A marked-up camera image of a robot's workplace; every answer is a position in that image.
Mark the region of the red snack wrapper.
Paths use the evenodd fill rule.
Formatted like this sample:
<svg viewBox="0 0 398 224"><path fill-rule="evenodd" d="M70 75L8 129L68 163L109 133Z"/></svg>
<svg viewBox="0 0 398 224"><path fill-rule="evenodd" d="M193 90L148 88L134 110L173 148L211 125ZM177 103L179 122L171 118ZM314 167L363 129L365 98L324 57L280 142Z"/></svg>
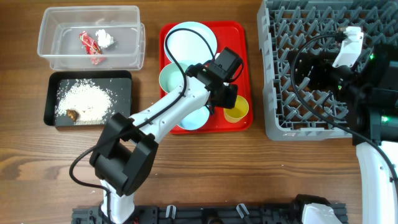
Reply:
<svg viewBox="0 0 398 224"><path fill-rule="evenodd" d="M105 58L102 56L102 51L97 42L91 38L86 31L79 34L79 39L83 44L87 54L90 56L90 61L93 65L102 63Z"/></svg>

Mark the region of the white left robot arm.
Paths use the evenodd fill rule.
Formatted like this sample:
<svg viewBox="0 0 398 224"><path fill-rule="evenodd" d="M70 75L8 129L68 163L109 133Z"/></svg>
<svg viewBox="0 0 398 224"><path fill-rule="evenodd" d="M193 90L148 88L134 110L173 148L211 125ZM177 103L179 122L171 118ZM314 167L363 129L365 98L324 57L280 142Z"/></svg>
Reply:
<svg viewBox="0 0 398 224"><path fill-rule="evenodd" d="M148 178L159 143L190 113L210 104L234 108L244 67L229 48L205 63L183 69L182 82L151 107L130 117L120 113L106 123L90 165L105 191L101 209L108 223L124 223L134 212L134 193Z"/></svg>

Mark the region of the mint green bowl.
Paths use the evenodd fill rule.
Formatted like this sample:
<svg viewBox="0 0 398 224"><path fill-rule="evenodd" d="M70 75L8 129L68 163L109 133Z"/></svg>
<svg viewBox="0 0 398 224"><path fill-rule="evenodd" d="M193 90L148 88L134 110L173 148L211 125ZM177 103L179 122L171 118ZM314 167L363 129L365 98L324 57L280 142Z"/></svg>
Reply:
<svg viewBox="0 0 398 224"><path fill-rule="evenodd" d="M166 93L173 91L182 82L183 75L176 63L170 63L161 70L159 84Z"/></svg>

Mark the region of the yellow plastic cup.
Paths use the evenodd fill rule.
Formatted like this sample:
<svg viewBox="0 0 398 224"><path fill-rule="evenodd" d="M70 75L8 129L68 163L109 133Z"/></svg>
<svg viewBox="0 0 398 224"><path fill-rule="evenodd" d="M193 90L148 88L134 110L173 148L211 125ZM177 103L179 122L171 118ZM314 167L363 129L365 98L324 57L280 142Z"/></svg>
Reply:
<svg viewBox="0 0 398 224"><path fill-rule="evenodd" d="M241 121L249 112L249 103L243 97L238 95L235 106L232 109L224 109L224 118L229 123L237 123Z"/></svg>

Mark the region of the brown food scrap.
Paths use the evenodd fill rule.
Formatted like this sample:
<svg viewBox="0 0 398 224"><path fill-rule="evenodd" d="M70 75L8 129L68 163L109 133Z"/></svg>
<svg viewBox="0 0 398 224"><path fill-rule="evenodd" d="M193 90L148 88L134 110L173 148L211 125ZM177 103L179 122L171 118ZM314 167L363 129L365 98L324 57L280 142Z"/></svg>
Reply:
<svg viewBox="0 0 398 224"><path fill-rule="evenodd" d="M67 116L75 123L79 117L79 114L75 110L67 110Z"/></svg>

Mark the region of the white rice pile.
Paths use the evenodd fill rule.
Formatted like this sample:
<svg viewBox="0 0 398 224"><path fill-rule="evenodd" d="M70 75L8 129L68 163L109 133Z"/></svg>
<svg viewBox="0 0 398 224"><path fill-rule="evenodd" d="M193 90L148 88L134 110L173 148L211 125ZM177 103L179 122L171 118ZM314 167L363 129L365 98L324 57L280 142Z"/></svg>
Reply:
<svg viewBox="0 0 398 224"><path fill-rule="evenodd" d="M104 124L114 112L116 95L109 88L103 88L92 79L62 80L57 90L55 117L67 116L67 110L75 110L79 117L74 125Z"/></svg>

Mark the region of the light blue bowl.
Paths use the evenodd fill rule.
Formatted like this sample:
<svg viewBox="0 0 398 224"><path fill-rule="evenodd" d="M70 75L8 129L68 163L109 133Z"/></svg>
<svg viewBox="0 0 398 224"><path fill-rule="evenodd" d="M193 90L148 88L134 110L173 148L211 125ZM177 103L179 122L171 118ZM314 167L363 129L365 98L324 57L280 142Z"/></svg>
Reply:
<svg viewBox="0 0 398 224"><path fill-rule="evenodd" d="M206 106L201 107L187 115L181 122L178 124L178 127L193 131L201 128L206 124L210 117L210 112Z"/></svg>

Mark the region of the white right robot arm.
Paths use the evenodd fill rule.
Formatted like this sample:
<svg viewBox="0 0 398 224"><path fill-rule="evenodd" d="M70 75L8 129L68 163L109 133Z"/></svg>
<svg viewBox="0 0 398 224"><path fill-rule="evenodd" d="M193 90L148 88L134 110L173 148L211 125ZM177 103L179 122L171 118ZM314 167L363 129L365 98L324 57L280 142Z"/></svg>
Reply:
<svg viewBox="0 0 398 224"><path fill-rule="evenodd" d="M397 47L375 45L360 72L333 67L333 57L287 55L295 82L330 91L347 106L344 119L361 170L363 223L397 223Z"/></svg>

